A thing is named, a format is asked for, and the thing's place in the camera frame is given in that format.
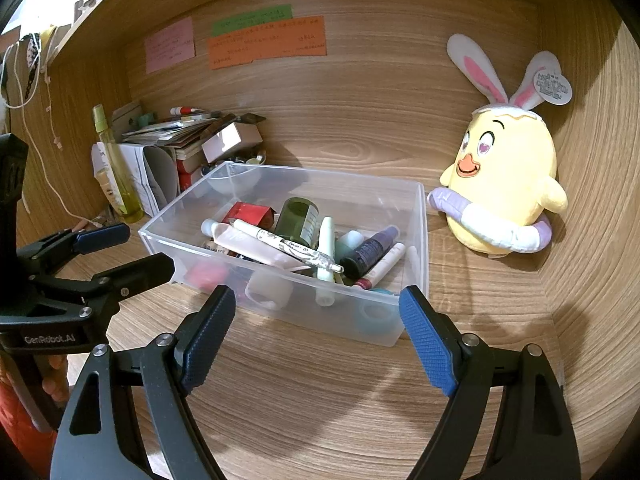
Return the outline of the person's left hand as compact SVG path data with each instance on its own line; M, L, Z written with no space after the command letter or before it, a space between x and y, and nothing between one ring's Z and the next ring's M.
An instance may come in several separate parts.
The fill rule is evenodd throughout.
M66 403L70 398L67 370L67 356L48 356L48 364L42 372L42 388L55 403Z

